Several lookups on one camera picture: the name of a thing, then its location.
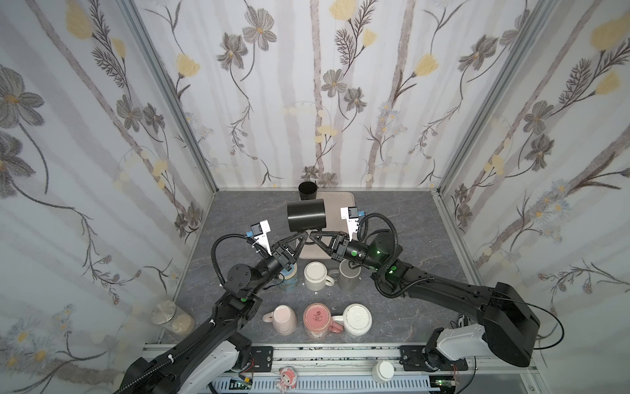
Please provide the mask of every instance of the wallpaper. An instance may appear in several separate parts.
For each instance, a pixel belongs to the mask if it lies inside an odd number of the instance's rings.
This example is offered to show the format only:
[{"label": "wallpaper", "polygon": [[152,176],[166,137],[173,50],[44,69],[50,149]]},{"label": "wallpaper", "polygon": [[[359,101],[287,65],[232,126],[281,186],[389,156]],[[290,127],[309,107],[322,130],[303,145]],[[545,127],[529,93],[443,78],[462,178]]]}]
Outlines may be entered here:
[{"label": "wallpaper", "polygon": [[561,1],[443,193],[486,283],[564,323],[534,352],[555,394],[627,392],[629,12]]},{"label": "wallpaper", "polygon": [[436,187],[535,1],[135,0],[219,187]]},{"label": "wallpaper", "polygon": [[0,391],[111,393],[210,194],[114,2],[2,2],[0,59]]}]

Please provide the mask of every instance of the robotic arm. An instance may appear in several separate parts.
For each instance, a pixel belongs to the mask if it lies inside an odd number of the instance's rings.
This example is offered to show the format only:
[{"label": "robotic arm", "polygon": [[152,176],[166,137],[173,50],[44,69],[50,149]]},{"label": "robotic arm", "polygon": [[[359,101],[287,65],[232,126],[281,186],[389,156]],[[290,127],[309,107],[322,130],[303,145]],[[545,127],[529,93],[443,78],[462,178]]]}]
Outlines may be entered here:
[{"label": "robotic arm", "polygon": [[[493,354],[515,366],[529,365],[540,321],[511,286],[500,282],[496,287],[474,286],[432,275],[398,259],[403,248],[398,245],[395,227],[383,215],[364,216],[356,207],[349,207],[342,209],[341,216],[346,219],[350,234],[321,231],[319,220],[319,231],[314,229],[309,235],[306,230],[313,227],[308,226],[308,220],[302,216],[300,228],[292,227],[289,218],[290,229],[296,234],[271,247],[266,240],[269,231],[266,221],[252,226],[247,236],[220,237],[212,248],[212,260],[226,291],[215,303],[212,316],[151,362],[138,358],[127,369],[115,394],[196,393],[221,372],[232,367],[243,369],[249,360],[251,342],[238,331],[256,315],[262,303],[258,293],[276,279],[282,269],[290,269],[296,263],[309,238],[333,260],[346,258],[355,267],[370,269],[376,289],[385,297],[407,294],[477,321],[477,324],[453,330],[437,328],[421,354],[414,357],[418,370],[453,370],[453,365],[462,357]],[[367,221],[371,217],[385,220],[389,230],[380,229],[366,236]],[[356,240],[352,238],[355,230]],[[365,242],[374,235],[369,244]],[[255,267],[236,264],[223,277],[214,251],[219,242],[230,237],[244,238],[256,247],[262,259]],[[219,347],[221,351],[217,354],[215,350]]]}]

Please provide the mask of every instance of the table surface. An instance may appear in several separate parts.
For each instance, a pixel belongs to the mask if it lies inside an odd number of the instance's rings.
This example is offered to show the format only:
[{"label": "table surface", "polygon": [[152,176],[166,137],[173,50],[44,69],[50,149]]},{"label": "table surface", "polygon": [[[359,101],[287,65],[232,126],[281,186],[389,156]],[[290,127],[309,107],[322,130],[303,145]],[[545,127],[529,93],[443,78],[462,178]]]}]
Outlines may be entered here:
[{"label": "table surface", "polygon": [[[404,248],[401,260],[409,262],[435,275],[465,282],[466,278],[430,192],[354,192],[355,202],[366,213],[379,212],[394,223]],[[228,233],[245,233],[249,225],[269,220],[270,243],[285,238],[289,233],[286,205],[298,200],[297,192],[219,192],[210,208],[192,262],[186,273],[175,303],[195,318],[197,325],[212,312],[214,303],[223,294],[212,268],[210,249],[214,240]],[[378,219],[370,220],[370,232],[385,228]],[[258,255],[243,240],[228,239],[217,249],[217,260],[225,274],[237,263],[255,265]],[[387,299],[374,288],[367,270],[361,272],[361,283],[352,292],[338,286],[326,287],[317,293],[303,286],[304,267],[310,261],[298,261],[298,286],[291,292],[278,287],[259,294],[263,304],[258,314],[241,333],[253,343],[312,343],[304,331],[301,316],[306,307],[315,302],[327,305],[334,315],[340,315],[352,303],[361,303],[372,313],[372,328],[361,337],[347,333],[330,333],[326,343],[368,342],[426,342],[437,327],[449,327],[457,313],[420,299]],[[319,260],[327,268],[338,267],[333,260]],[[280,304],[289,305],[298,316],[297,330],[288,336],[276,333],[271,323],[262,321],[265,313]],[[164,335],[162,343],[175,344],[181,338]]]}]

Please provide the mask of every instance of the black cup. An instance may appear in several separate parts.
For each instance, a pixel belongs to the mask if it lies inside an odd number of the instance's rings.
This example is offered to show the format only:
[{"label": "black cup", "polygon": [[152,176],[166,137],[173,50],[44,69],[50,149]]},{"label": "black cup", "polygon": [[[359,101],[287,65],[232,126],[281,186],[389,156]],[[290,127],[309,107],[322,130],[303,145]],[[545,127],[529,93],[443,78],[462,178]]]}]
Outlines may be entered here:
[{"label": "black cup", "polygon": [[317,185],[315,182],[302,182],[297,187],[300,192],[300,200],[314,200],[317,198]]}]

